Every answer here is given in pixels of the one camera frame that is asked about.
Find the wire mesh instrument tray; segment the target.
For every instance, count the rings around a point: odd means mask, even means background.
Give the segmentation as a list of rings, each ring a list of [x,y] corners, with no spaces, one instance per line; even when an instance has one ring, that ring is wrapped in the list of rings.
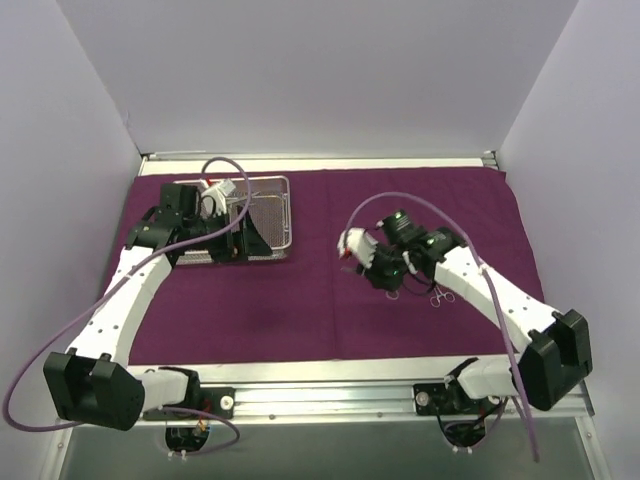
[[[223,178],[209,177],[185,180],[185,185],[195,186],[199,193]],[[282,175],[253,176],[249,180],[230,178],[236,190],[224,202],[219,198],[203,197],[200,213],[203,220],[214,217],[213,212],[223,211],[233,221],[245,203],[258,231],[272,248],[269,257],[248,257],[247,261],[276,261],[286,258],[292,245],[292,214],[289,180]],[[179,265],[213,264],[204,248],[192,247],[181,256]]]

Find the purple cloth wrap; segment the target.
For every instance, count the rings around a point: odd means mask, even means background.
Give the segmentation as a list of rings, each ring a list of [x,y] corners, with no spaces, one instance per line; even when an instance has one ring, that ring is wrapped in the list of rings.
[[[535,298],[543,290],[516,198],[488,168],[292,172],[293,242],[280,261],[179,265],[137,332],[134,365],[499,354],[497,328],[464,301],[434,307],[410,282],[397,299],[336,252],[348,221],[398,209],[428,229],[455,220],[480,257]]]

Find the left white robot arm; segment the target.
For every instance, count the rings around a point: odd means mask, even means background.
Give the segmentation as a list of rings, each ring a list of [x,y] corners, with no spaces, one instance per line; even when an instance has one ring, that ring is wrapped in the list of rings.
[[[60,418],[121,431],[167,408],[179,419],[202,405],[198,374],[162,366],[135,376],[130,352],[156,292],[181,256],[204,251],[212,263],[245,262],[272,249],[224,179],[211,185],[165,183],[127,235],[116,272],[86,326],[64,353],[48,355],[43,372]]]

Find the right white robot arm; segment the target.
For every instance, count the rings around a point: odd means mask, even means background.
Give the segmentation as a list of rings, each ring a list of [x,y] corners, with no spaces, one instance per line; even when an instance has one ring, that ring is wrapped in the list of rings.
[[[383,240],[350,228],[340,245],[376,289],[399,290],[421,274],[431,289],[466,301],[501,332],[506,353],[472,357],[445,378],[444,400],[464,413],[479,400],[518,395],[529,406],[551,410],[592,371],[589,325],[574,309],[560,312],[517,287],[474,256],[470,243],[447,227],[427,230],[399,210],[377,224]]]

